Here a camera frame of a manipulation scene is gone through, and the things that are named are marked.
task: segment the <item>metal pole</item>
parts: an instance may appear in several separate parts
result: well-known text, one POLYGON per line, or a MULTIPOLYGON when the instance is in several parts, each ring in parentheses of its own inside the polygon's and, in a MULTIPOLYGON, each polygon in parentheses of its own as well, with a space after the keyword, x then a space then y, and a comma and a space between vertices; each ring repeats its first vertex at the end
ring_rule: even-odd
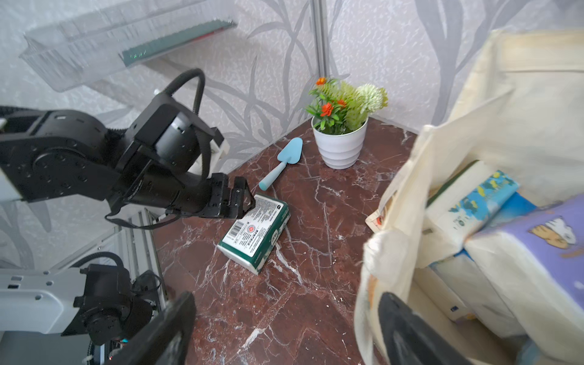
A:
POLYGON ((329 41, 326 0, 311 0, 318 77, 329 77, 329 41))

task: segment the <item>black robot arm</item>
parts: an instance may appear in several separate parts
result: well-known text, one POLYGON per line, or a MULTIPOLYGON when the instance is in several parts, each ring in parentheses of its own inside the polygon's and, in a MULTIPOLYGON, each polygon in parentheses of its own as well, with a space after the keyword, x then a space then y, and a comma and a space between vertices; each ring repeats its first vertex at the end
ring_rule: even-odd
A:
MULTIPOLYGON (((191 69, 174 79, 127 130, 111 130, 76 110, 0 108, 0 167, 24 201, 81 194, 107 200, 109 221, 126 204, 165 208, 178 217, 241 218, 255 206, 245 178, 229 188, 224 173, 209 177, 211 144, 223 136, 198 111, 204 74, 191 69), (198 77, 194 110, 172 98, 198 77), (188 172, 201 156, 200 175, 188 172)), ((141 228, 152 229, 161 224, 141 228)))

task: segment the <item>trowel handle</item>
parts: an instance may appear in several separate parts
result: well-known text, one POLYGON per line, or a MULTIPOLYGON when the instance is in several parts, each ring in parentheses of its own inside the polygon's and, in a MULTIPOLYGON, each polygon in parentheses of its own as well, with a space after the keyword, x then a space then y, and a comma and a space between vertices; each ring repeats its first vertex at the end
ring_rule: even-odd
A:
POLYGON ((285 167, 285 162, 281 162, 280 165, 276 166, 274 170, 270 171, 270 173, 268 173, 266 177, 259 182, 259 188, 262 190, 267 190, 267 188, 270 187, 274 180, 280 176, 280 172, 282 172, 285 167))

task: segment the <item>green tissue pack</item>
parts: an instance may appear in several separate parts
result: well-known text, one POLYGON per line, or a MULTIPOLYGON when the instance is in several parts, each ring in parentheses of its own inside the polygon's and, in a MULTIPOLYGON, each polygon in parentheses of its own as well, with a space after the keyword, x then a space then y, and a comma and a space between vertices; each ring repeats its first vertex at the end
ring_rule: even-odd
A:
POLYGON ((290 219, 285 202, 255 194, 256 206, 236 220, 217 248, 233 261, 258 274, 290 219))

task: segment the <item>white flower pot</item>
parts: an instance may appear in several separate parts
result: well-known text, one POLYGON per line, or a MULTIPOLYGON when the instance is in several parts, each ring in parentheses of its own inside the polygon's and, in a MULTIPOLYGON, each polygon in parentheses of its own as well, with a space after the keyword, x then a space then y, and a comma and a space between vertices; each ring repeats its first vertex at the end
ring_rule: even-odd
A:
POLYGON ((314 117, 312 118, 311 123, 314 139, 317 142, 318 151, 321 153, 322 160, 328 167, 342 170, 353 166, 357 162, 361 149, 363 148, 368 121, 369 117, 361 128, 351 133, 330 135, 319 132, 314 127, 314 117))

